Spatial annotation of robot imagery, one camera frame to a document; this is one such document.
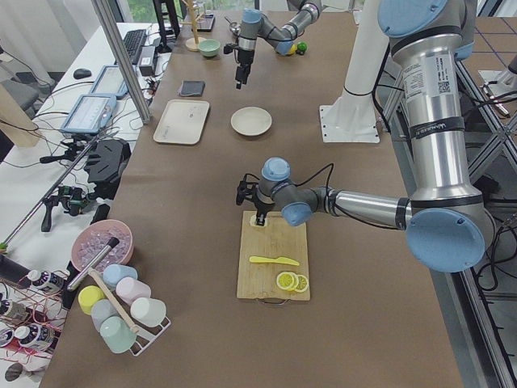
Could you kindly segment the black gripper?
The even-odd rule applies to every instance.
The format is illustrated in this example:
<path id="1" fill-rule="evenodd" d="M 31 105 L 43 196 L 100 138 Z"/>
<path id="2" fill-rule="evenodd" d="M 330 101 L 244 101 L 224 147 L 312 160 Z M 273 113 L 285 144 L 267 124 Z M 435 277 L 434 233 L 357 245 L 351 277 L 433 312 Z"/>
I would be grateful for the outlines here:
<path id="1" fill-rule="evenodd" d="M 250 75 L 250 68 L 254 61 L 254 50 L 243 48 L 237 49 L 237 62 L 239 67 L 236 69 L 235 81 L 236 88 L 240 90 L 242 84 L 247 84 Z"/>
<path id="2" fill-rule="evenodd" d="M 267 214 L 275 208 L 274 202 L 264 202 L 259 198 L 254 200 L 256 214 L 254 224 L 256 226 L 267 226 Z"/>

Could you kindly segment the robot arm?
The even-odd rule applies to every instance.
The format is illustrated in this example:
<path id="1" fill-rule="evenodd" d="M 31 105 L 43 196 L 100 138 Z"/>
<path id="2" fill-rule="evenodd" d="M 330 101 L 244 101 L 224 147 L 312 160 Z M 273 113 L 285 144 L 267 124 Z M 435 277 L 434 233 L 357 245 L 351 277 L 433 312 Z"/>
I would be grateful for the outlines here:
<path id="1" fill-rule="evenodd" d="M 268 16 L 256 9 L 246 8 L 242 13 L 241 29 L 236 44 L 227 44 L 224 54 L 236 52 L 236 88 L 246 85 L 254 62 L 258 38 L 264 39 L 277 53 L 287 55 L 293 42 L 305 29 L 316 23 L 324 6 L 321 1 L 291 1 L 298 12 L 282 27 L 277 27 Z"/>
<path id="2" fill-rule="evenodd" d="M 478 264 L 493 242 L 494 220 L 469 178 L 455 64 L 472 52 L 473 1 L 369 1 L 345 83 L 373 89 L 376 70 L 401 67 L 410 152 L 405 177 L 415 189 L 392 198 L 293 183 L 282 158 L 269 158 L 253 189 L 255 222 L 279 209 L 291 226 L 314 213 L 402 230 L 413 256 L 438 272 Z"/>

